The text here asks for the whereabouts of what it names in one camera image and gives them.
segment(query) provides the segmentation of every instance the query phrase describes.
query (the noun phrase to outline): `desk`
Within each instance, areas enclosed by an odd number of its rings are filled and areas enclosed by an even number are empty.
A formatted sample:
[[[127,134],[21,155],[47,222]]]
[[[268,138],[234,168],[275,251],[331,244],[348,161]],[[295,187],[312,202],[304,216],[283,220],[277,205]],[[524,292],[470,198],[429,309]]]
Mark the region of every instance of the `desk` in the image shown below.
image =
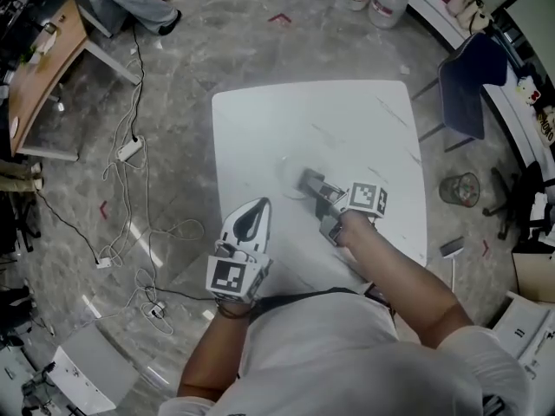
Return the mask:
[[[424,17],[453,48],[458,48],[470,36],[459,26],[456,19],[449,15],[446,5],[441,0],[408,0],[408,4]],[[484,85],[484,89],[503,117],[524,164],[528,166],[537,160],[544,180],[553,179],[555,178],[555,160],[551,150],[543,146],[541,138],[536,132],[534,126],[536,114],[533,107],[526,105],[516,93],[517,83],[518,78],[509,65],[505,86]],[[550,187],[546,189],[546,192],[550,200],[555,202],[555,189]]]
[[[313,199],[293,199],[284,191],[284,157],[340,187],[356,180],[383,185],[388,206],[377,229],[426,264],[421,155],[404,83],[313,81],[229,91],[213,97],[212,124],[222,218],[249,200],[269,198],[269,255],[304,283],[352,288],[361,278],[318,232]]]
[[[60,19],[62,15],[65,16],[63,22]],[[10,81],[10,127],[16,117],[19,119],[16,135],[10,139],[11,154],[13,156],[21,153],[76,161],[79,157],[76,153],[24,145],[25,138],[44,102],[71,63],[86,49],[134,85],[137,85],[140,79],[88,39],[75,0],[68,0],[58,10],[52,17],[52,23],[58,27],[52,49],[37,65],[20,65]],[[43,31],[34,44],[40,45],[48,38],[49,34]]]

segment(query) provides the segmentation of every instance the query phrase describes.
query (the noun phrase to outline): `white cable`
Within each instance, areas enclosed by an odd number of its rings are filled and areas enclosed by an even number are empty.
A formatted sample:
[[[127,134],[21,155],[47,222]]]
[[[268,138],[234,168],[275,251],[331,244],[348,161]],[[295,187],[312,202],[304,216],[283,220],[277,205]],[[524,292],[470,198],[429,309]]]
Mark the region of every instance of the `white cable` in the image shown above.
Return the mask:
[[[134,62],[138,62],[138,61],[139,61],[138,59],[132,60],[131,62],[129,62],[127,64],[126,68],[128,68]],[[123,117],[121,117],[121,119],[118,122],[118,125],[115,129],[114,137],[112,139],[112,146],[111,146],[110,151],[109,151],[108,156],[107,156],[107,164],[106,164],[106,167],[104,168],[104,171],[102,172],[102,180],[106,181],[108,179],[110,169],[114,168],[116,177],[117,177],[117,179],[118,179],[118,181],[120,182],[120,185],[121,185],[123,204],[126,208],[127,215],[126,215],[125,221],[123,222],[123,225],[121,226],[120,233],[118,234],[118,236],[110,244],[104,246],[100,250],[100,252],[98,253],[98,258],[100,260],[102,254],[104,252],[107,252],[108,257],[110,258],[110,261],[115,266],[121,267],[123,265],[123,261],[121,259],[121,253],[125,249],[125,245],[128,241],[129,231],[130,231],[130,228],[131,228],[132,217],[133,217],[132,209],[131,209],[131,200],[130,200],[130,197],[129,197],[129,186],[128,186],[127,169],[126,168],[127,168],[127,166],[129,166],[134,170],[142,170],[146,167],[146,169],[147,169],[146,196],[145,196],[145,198],[146,198],[146,213],[147,213],[147,231],[146,232],[148,233],[148,258],[149,258],[150,263],[153,267],[153,274],[151,275],[150,273],[148,273],[143,268],[139,268],[138,270],[136,270],[135,271],[135,277],[134,277],[135,290],[133,291],[133,293],[131,294],[131,296],[127,300],[127,303],[125,304],[125,306],[123,308],[121,308],[115,314],[95,318],[92,321],[87,322],[83,326],[89,325],[91,322],[101,321],[101,320],[104,320],[104,319],[110,319],[110,318],[113,318],[113,317],[116,317],[116,316],[120,315],[125,309],[127,309],[127,307],[129,307],[129,304],[131,303],[131,301],[133,300],[135,295],[139,291],[142,291],[147,296],[148,302],[143,302],[139,306],[140,313],[143,315],[143,317],[145,317],[145,319],[147,319],[147,321],[153,326],[153,328],[156,329],[156,331],[162,333],[163,335],[172,335],[173,334],[173,327],[167,322],[167,320],[163,316],[160,317],[160,318],[156,318],[156,320],[163,321],[164,324],[166,325],[166,327],[169,328],[169,331],[164,331],[162,328],[157,327],[154,324],[153,317],[151,315],[148,315],[145,312],[145,307],[147,305],[153,305],[153,304],[157,303],[157,291],[156,291],[156,273],[157,273],[157,271],[156,271],[156,267],[155,267],[153,259],[152,259],[152,251],[151,251],[151,244],[150,244],[151,243],[151,237],[152,237],[153,233],[157,233],[157,234],[164,234],[164,235],[167,235],[167,236],[171,236],[171,237],[177,238],[179,240],[183,240],[183,241],[193,241],[193,240],[201,239],[205,234],[205,229],[204,229],[204,226],[202,225],[201,222],[199,222],[198,220],[193,219],[193,218],[182,220],[181,222],[174,225],[173,227],[171,227],[168,230],[158,230],[158,229],[153,228],[153,226],[151,225],[151,221],[150,221],[150,208],[149,208],[149,198],[148,198],[148,194],[149,194],[148,184],[149,184],[149,177],[150,177],[150,167],[148,165],[147,140],[143,136],[137,136],[138,139],[142,140],[143,160],[142,160],[140,166],[134,166],[134,165],[132,165],[132,164],[126,162],[126,161],[121,162],[123,164],[123,178],[122,178],[121,175],[120,175],[120,169],[118,167],[118,162],[116,160],[113,160],[113,161],[110,160],[112,155],[114,155],[114,156],[117,155],[117,153],[125,146],[126,140],[128,140],[127,137],[129,136],[129,133],[132,132],[132,125],[133,125],[134,117],[136,116],[136,113],[137,113],[137,107],[138,107],[139,100],[140,100],[139,94],[140,94],[140,91],[142,89],[142,82],[143,82],[144,76],[146,75],[146,73],[144,73],[144,70],[142,72],[142,75],[143,75],[143,77],[140,79],[139,84],[135,87],[133,93],[131,94],[131,107],[123,115]],[[118,133],[119,133],[121,125],[124,123],[124,121],[126,122],[125,133],[121,137],[121,142],[120,142],[119,146],[117,146]],[[200,228],[200,235],[198,237],[189,238],[189,237],[183,237],[182,235],[176,235],[176,234],[173,233],[173,231],[178,230],[181,227],[181,225],[188,224],[188,223],[195,223]],[[123,239],[123,244],[117,250],[115,248],[115,246],[117,245],[117,243],[124,236],[125,236],[125,238]],[[143,283],[139,282],[138,277],[139,277],[139,274],[141,272],[144,272],[145,276],[148,277],[148,283],[143,284]]]

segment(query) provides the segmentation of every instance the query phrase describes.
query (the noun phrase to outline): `marble floor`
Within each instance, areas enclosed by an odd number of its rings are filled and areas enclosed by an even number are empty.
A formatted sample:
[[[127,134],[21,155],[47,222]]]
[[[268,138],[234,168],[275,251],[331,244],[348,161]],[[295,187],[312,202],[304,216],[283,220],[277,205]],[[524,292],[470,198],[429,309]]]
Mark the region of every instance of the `marble floor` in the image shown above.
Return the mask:
[[[120,168],[121,177],[127,178],[132,213],[127,241],[115,245],[123,266],[98,270],[85,242],[39,199],[36,220],[42,238],[34,242],[34,252],[23,252],[3,275],[3,283],[10,286],[20,285],[25,277],[30,280],[42,318],[55,329],[55,336],[35,328],[24,337],[29,355],[39,366],[49,362],[72,332],[94,318],[84,298],[101,315],[117,314],[96,325],[141,373],[132,392],[113,412],[119,415],[154,414],[159,403],[174,394],[180,370],[208,325],[203,312],[213,309],[211,302],[160,292],[159,298],[167,303],[172,335],[157,332],[140,314],[139,307],[146,301],[143,292],[137,292],[122,309],[135,290],[136,270],[153,271],[146,250],[149,242],[159,265],[156,275],[161,288],[206,297],[204,257],[221,224],[212,96],[234,88],[325,79],[400,80],[409,92],[415,92],[434,78],[448,54],[410,15],[395,29],[381,31],[369,22],[366,11],[336,9],[334,0],[168,1],[183,13],[170,36],[153,36],[142,27],[136,30],[146,76],[134,128],[147,138],[149,183],[147,198],[147,169]],[[291,23],[269,23],[278,13],[287,15]],[[132,55],[131,29],[113,39],[98,33],[93,36],[122,63],[137,56]],[[130,68],[139,72],[136,63]],[[29,136],[30,144],[79,150],[76,163],[43,161],[43,195],[88,236],[96,251],[118,236],[127,216],[114,168],[106,178],[103,172],[114,131],[130,107],[133,90],[110,68],[86,55],[63,86],[66,110],[58,113],[47,104]],[[437,90],[422,96],[413,109],[419,133],[439,123]],[[510,252],[513,236],[500,242],[496,238],[500,221],[481,215],[484,206],[495,202],[489,171],[497,166],[508,176],[518,167],[486,107],[485,123],[485,140],[448,154],[442,151],[440,134],[421,144],[428,268],[449,283],[450,265],[441,259],[439,247],[460,235],[466,237],[456,294],[470,316],[482,324],[491,319],[505,292],[516,285]],[[474,172],[481,183],[480,201],[473,209],[447,205],[438,196],[443,178],[463,172]],[[105,201],[106,218],[100,211]],[[186,218],[202,222],[201,239],[185,241],[149,232],[169,229]],[[191,223],[181,225],[179,231],[182,237],[199,235],[199,228]],[[483,241],[490,248],[485,256]],[[139,281],[147,281],[144,271]]]

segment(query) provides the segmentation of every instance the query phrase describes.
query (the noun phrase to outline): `person's leg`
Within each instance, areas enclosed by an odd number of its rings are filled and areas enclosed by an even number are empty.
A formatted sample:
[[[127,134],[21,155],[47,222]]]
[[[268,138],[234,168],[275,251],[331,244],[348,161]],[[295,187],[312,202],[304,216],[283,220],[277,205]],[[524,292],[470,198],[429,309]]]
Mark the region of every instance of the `person's leg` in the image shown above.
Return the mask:
[[[33,179],[20,180],[0,176],[0,191],[33,192],[36,191],[36,187]]]
[[[0,174],[17,177],[18,179],[27,179],[31,172],[26,165],[0,160]]]
[[[149,31],[158,34],[160,28],[172,24],[178,11],[162,0],[113,0],[129,11]]]
[[[25,322],[31,320],[31,310],[33,306],[31,301],[25,301],[16,307],[7,306],[2,307],[2,316],[0,317],[0,330],[5,333],[6,331],[13,330],[14,328],[23,325]]]
[[[24,299],[29,296],[29,287],[7,289],[5,291],[0,291],[0,304],[10,305],[15,301]]]
[[[89,0],[102,25],[112,34],[120,32],[129,13],[113,0]]]

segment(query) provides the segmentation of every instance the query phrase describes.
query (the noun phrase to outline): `trash can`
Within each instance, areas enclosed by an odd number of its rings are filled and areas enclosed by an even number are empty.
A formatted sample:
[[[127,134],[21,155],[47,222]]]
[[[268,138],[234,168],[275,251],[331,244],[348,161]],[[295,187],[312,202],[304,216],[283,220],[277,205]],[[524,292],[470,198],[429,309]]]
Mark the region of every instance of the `trash can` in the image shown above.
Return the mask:
[[[440,197],[448,204],[472,208],[480,198],[480,182],[471,172],[448,177],[440,183]]]

